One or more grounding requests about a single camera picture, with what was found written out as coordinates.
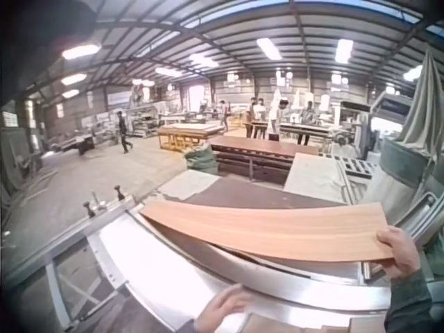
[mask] sleeve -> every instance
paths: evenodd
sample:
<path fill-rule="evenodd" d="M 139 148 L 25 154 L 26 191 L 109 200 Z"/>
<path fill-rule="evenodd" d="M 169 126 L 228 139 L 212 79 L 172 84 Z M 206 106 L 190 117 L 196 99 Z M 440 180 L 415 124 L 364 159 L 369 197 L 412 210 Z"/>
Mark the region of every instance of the sleeve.
<path fill-rule="evenodd" d="M 270 110 L 270 113 L 268 114 L 268 119 L 270 120 L 276 120 L 276 115 L 277 114 L 277 110 L 275 108 L 272 108 Z"/>
<path fill-rule="evenodd" d="M 194 319 L 187 321 L 182 327 L 180 327 L 176 333 L 197 333 L 194 328 Z"/>
<path fill-rule="evenodd" d="M 424 333 L 432 328 L 432 298 L 422 271 L 393 280 L 391 304 L 384 327 L 386 333 Z"/>

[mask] white shirt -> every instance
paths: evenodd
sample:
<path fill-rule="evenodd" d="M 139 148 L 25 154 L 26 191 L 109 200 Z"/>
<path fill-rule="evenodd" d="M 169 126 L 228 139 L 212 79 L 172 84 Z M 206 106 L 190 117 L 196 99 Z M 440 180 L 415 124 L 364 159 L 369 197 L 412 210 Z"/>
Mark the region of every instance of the white shirt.
<path fill-rule="evenodd" d="M 279 134 L 281 115 L 282 115 L 282 110 L 279 109 L 278 106 L 271 108 L 270 113 L 268 114 L 268 128 L 266 129 L 268 134 Z M 272 120 L 276 120 L 275 122 L 276 131 L 273 130 L 273 127 L 271 125 Z"/>
<path fill-rule="evenodd" d="M 256 120 L 265 119 L 265 105 L 256 104 L 253 106 Z"/>

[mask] sheet of plywood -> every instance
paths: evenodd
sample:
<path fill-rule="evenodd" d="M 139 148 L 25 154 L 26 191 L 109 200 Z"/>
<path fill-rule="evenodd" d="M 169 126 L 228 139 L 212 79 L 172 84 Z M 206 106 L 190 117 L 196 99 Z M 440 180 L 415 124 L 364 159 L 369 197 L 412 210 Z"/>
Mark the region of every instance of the sheet of plywood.
<path fill-rule="evenodd" d="M 345 181 L 334 158 L 296 154 L 284 191 L 346 204 Z"/>
<path fill-rule="evenodd" d="M 151 201 L 149 220 L 235 250 L 315 262 L 392 257 L 376 240 L 387 225 L 379 203 L 305 210 L 250 210 Z"/>
<path fill-rule="evenodd" d="M 269 140 L 248 139 L 246 137 L 229 137 L 220 135 L 209 140 L 212 146 L 222 146 L 231 149 L 244 149 L 258 153 L 276 154 L 294 157 L 296 153 L 318 155 L 319 150 L 313 146 L 301 146 L 288 142 L 275 142 Z"/>

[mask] dark jacket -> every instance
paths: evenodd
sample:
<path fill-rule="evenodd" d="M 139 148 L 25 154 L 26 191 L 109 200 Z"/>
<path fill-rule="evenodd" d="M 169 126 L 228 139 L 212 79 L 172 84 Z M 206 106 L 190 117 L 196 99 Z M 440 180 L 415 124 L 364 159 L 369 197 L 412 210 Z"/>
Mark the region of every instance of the dark jacket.
<path fill-rule="evenodd" d="M 121 135 L 126 135 L 126 124 L 123 117 L 119 117 L 119 130 Z"/>
<path fill-rule="evenodd" d="M 405 279 L 393 280 L 390 308 L 384 327 L 386 333 L 430 333 L 432 298 L 419 270 Z"/>

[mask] worker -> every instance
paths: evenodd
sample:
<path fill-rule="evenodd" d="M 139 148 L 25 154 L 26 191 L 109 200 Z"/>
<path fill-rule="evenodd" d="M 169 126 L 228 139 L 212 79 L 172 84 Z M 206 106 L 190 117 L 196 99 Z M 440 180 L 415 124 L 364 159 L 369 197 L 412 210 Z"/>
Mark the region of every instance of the worker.
<path fill-rule="evenodd" d="M 380 263 L 391 279 L 391 304 L 384 322 L 386 333 L 433 332 L 429 313 L 432 298 L 413 239 L 391 225 L 378 232 L 377 239 L 393 251 L 393 259 Z"/>
<path fill-rule="evenodd" d="M 126 147 L 130 146 L 131 149 L 133 149 L 133 144 L 126 141 L 126 124 L 125 124 L 125 119 L 122 116 L 122 111 L 118 111 L 117 116 L 119 117 L 119 131 L 120 131 L 120 139 L 122 141 L 122 146 L 123 146 L 123 153 L 127 154 L 128 148 Z"/>
<path fill-rule="evenodd" d="M 225 104 L 225 101 L 221 101 L 221 126 L 225 126 L 225 131 L 228 132 L 228 105 Z"/>
<path fill-rule="evenodd" d="M 245 312 L 250 295 L 240 284 L 222 290 L 205 306 L 196 320 L 188 321 L 176 333 L 213 333 L 230 314 Z"/>
<path fill-rule="evenodd" d="M 270 113 L 268 114 L 268 140 L 270 141 L 279 141 L 279 132 L 280 132 L 280 117 L 282 113 L 287 108 L 289 104 L 289 100 L 285 97 L 282 97 L 277 106 L 273 106 L 270 109 Z"/>
<path fill-rule="evenodd" d="M 266 115 L 266 108 L 264 105 L 264 99 L 258 99 L 258 103 L 253 107 L 253 111 L 255 113 L 255 120 L 265 120 Z M 262 139 L 265 139 L 265 128 L 257 127 L 255 128 L 255 132 L 253 134 L 253 137 L 256 139 L 257 134 L 259 133 L 259 136 L 262 136 Z"/>
<path fill-rule="evenodd" d="M 313 102 L 309 101 L 308 106 L 302 111 L 300 122 L 304 125 L 314 125 L 316 123 L 316 112 L 313 109 Z M 298 144 L 302 143 L 302 134 L 298 136 Z M 304 146 L 308 145 L 309 135 L 305 135 Z"/>
<path fill-rule="evenodd" d="M 251 121 L 254 119 L 255 116 L 253 108 L 257 104 L 256 97 L 252 97 L 250 101 L 251 101 L 250 107 L 245 111 L 244 115 L 244 124 L 245 124 L 245 129 L 247 130 L 247 138 L 251 138 L 251 134 L 253 131 L 253 126 L 251 125 Z"/>
<path fill-rule="evenodd" d="M 434 323 L 430 316 L 432 298 L 413 239 L 391 225 L 376 237 L 393 253 L 393 259 L 380 261 L 391 279 L 391 304 L 384 321 L 386 333 L 444 332 L 444 321 Z M 177 333 L 214 332 L 226 316 L 244 312 L 249 303 L 250 296 L 241 285 L 234 285 L 215 296 L 196 320 L 187 322 Z"/>

